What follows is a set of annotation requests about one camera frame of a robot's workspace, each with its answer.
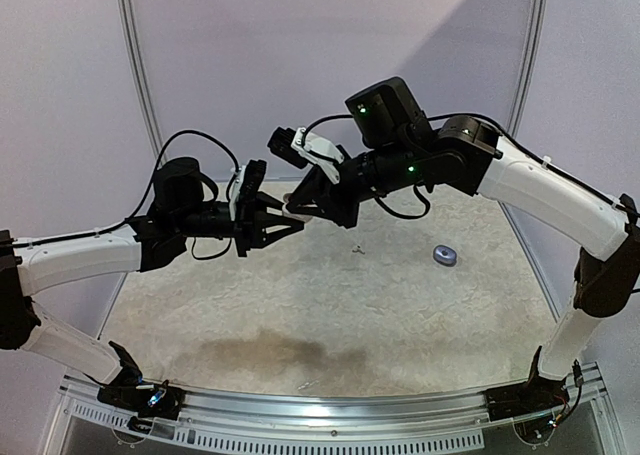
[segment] white wall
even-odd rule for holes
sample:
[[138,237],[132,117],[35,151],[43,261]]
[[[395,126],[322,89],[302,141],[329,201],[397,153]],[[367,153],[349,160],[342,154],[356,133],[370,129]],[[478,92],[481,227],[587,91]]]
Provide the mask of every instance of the white wall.
[[[0,227],[42,236],[119,221],[153,157],[117,0],[0,0]],[[118,276],[43,293],[53,313],[100,329]],[[38,453],[64,369],[0,352],[0,453]]]
[[[344,100],[403,76],[428,114],[474,110],[506,123],[518,83],[531,0],[133,0],[151,99],[165,138],[199,128],[244,162],[262,157],[270,177],[300,176],[266,144],[279,126],[333,113]],[[319,133],[362,151],[351,122]],[[201,153],[228,178],[230,163]]]
[[[601,190],[640,201],[640,4],[547,0],[518,139]],[[532,218],[518,222],[554,303],[572,293],[578,247]],[[605,321],[586,358],[597,360],[630,454],[640,453],[640,298]]]

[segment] small gray object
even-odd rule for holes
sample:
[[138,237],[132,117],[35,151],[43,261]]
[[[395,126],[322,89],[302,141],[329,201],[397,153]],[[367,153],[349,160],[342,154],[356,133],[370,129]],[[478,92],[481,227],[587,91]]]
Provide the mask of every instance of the small gray object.
[[440,265],[453,267],[458,262],[458,254],[453,248],[438,245],[433,249],[433,259]]

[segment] white robotic arm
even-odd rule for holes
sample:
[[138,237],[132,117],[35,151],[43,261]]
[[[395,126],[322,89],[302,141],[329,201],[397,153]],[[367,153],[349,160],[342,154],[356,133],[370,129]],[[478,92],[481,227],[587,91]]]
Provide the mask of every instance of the white robotic arm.
[[[572,365],[579,378],[574,361],[599,323],[624,308],[640,274],[640,231],[633,200],[626,195],[609,200],[549,159],[519,146],[495,122],[479,121],[490,120],[487,117],[427,118],[397,77],[359,92],[346,105],[364,144],[372,149],[355,158],[306,129],[274,132],[269,147],[275,155],[299,168],[313,165],[285,210],[351,228],[362,201],[375,199],[398,216],[381,203],[388,193],[413,185],[416,195],[423,197],[418,186],[431,191],[447,184],[470,196],[480,194],[517,207],[575,240],[583,247],[576,294],[551,339],[536,353],[529,380],[486,393],[490,415],[497,419],[567,400],[564,383]],[[436,120],[446,120],[437,131],[430,126]],[[312,147],[305,137],[313,141]],[[430,204],[423,202],[426,214]]]
[[[549,170],[501,137],[478,193],[517,207],[581,245],[592,257],[608,260],[629,237],[627,215],[582,187]],[[538,370],[551,380],[566,377],[602,321],[570,304],[551,340],[542,348]]]
[[[149,271],[186,251],[187,237],[234,240],[239,256],[302,230],[304,223],[269,213],[282,202],[259,192],[266,163],[251,161],[235,175],[228,202],[195,159],[171,160],[154,173],[155,199],[146,216],[107,230],[53,239],[17,239],[0,232],[0,349],[38,353],[100,384],[98,399],[140,416],[175,419],[184,392],[144,382],[124,347],[99,342],[55,318],[31,297],[47,288],[108,273]],[[214,200],[204,201],[202,183]]]

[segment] beige carpet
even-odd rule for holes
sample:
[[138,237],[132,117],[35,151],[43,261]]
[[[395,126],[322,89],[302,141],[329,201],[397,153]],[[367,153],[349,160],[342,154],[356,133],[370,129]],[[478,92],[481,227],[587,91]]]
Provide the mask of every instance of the beige carpet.
[[[368,202],[352,230],[313,220],[246,259],[184,254],[131,274],[102,339],[146,377],[244,392],[397,395],[525,377],[553,321],[507,220],[450,188],[430,198],[423,220]],[[388,203],[420,211],[411,190]],[[456,267],[433,261],[438,244],[458,251]],[[196,252],[222,246],[199,240]]]

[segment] vent grille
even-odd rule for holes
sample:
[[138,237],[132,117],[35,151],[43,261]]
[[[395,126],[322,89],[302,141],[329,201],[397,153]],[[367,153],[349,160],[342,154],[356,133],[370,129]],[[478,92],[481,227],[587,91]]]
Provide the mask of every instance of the vent grille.
[[217,453],[249,455],[444,455],[484,448],[481,430],[407,442],[311,444],[306,442],[251,442],[207,434],[193,429],[178,429],[174,441],[180,445],[185,444],[192,448]]
[[[77,418],[113,427],[140,436],[127,429],[129,416],[91,403],[75,401]],[[170,439],[147,436],[173,445],[230,455],[445,455],[484,448],[482,430],[470,430],[445,436],[389,442],[305,442],[247,439],[220,435],[201,428],[175,427]]]

